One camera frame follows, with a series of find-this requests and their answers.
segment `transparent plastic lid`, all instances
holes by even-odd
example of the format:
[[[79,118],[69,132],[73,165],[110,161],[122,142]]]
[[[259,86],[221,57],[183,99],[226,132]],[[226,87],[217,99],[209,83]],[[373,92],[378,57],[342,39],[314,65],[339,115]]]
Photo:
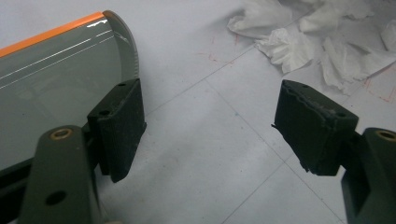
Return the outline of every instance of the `transparent plastic lid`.
[[[116,84],[138,77],[128,28],[103,15],[0,57],[0,170],[32,158],[45,131],[83,126]]]

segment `white tissue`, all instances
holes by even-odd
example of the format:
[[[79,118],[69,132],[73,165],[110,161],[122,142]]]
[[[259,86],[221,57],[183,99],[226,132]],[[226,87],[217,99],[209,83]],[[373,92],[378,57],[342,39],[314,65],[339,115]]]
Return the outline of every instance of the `white tissue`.
[[[371,6],[364,0],[301,0],[317,10],[300,19],[300,30],[304,33],[332,31],[337,29],[342,17],[361,20],[373,16]]]
[[[381,37],[387,50],[396,51],[396,20],[388,23],[385,30],[382,31]]]
[[[321,58],[323,77],[327,85],[350,94],[350,86],[377,73],[396,61],[396,53],[371,49],[357,44],[324,41]]]
[[[290,21],[291,11],[277,0],[245,0],[245,15],[231,18],[228,28],[239,35],[262,38],[261,32],[251,28],[281,27]]]
[[[314,57],[314,46],[305,35],[291,36],[284,28],[256,43],[256,48],[271,58],[271,63],[282,64],[284,74],[303,67]]]

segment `orange edge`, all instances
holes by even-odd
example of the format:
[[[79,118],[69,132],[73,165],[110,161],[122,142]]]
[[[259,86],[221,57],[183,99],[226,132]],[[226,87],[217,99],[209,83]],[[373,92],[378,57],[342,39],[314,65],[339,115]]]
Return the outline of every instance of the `orange edge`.
[[[13,53],[15,51],[18,51],[20,49],[25,49],[25,48],[27,48],[29,46],[32,46],[32,45],[34,45],[36,43],[39,43],[41,41],[44,41],[46,39],[50,39],[50,38],[52,38],[52,37],[54,37],[56,35],[60,35],[62,33],[70,31],[70,30],[72,30],[74,28],[77,28],[77,27],[79,27],[79,26],[81,26],[83,24],[86,24],[88,22],[99,20],[100,18],[103,18],[103,17],[104,17],[104,15],[103,15],[102,12],[95,12],[95,13],[89,15],[89,16],[83,17],[83,18],[78,19],[76,21],[69,22],[69,23],[67,23],[65,25],[59,26],[59,27],[57,27],[55,29],[49,30],[49,31],[44,32],[42,34],[32,36],[30,38],[22,40],[19,43],[16,43],[16,44],[10,45],[8,47],[5,47],[3,49],[0,49],[0,58],[4,57],[4,56],[6,56],[6,55],[8,55],[10,53]]]

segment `white tile floor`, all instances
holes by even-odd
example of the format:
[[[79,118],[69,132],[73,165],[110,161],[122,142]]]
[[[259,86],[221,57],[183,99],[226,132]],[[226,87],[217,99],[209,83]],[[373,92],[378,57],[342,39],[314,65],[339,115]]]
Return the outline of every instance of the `white tile floor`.
[[[394,19],[396,7],[378,1],[376,8],[388,12],[376,19],[380,27],[384,18]],[[281,2],[295,8],[295,20],[310,10]],[[344,171],[337,177],[306,174],[270,126],[280,83],[287,78],[320,89],[361,118],[360,133],[371,126],[396,131],[395,95],[389,96],[396,65],[350,97],[321,87],[317,61],[284,77],[251,39],[226,29],[228,19],[241,13],[239,0],[6,0],[0,6],[0,48],[106,9],[117,12],[135,37],[148,123],[128,177],[113,185],[98,176],[111,219],[347,223]]]

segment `curved plastic edge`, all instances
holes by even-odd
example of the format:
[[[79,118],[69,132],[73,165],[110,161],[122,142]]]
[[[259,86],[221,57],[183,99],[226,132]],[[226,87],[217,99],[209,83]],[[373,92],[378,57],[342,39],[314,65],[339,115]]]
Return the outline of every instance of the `curved plastic edge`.
[[[56,35],[60,35],[62,33],[70,31],[74,28],[77,28],[77,27],[83,25],[83,24],[89,23],[91,21],[99,20],[100,18],[103,18],[103,17],[104,17],[104,14],[102,12],[95,12],[89,16],[83,17],[76,21],[69,22],[65,25],[59,26],[59,27],[49,30],[45,33],[32,36],[30,38],[22,40],[19,43],[16,43],[16,44],[10,45],[8,47],[5,47],[3,49],[0,49],[0,58],[6,56],[8,54],[11,54],[15,51],[25,49],[25,48],[32,46],[34,44],[37,44],[39,42],[50,39]]]
[[[107,10],[103,14],[108,20],[119,48],[121,79],[139,78],[139,58],[136,43],[126,23],[115,12]]]

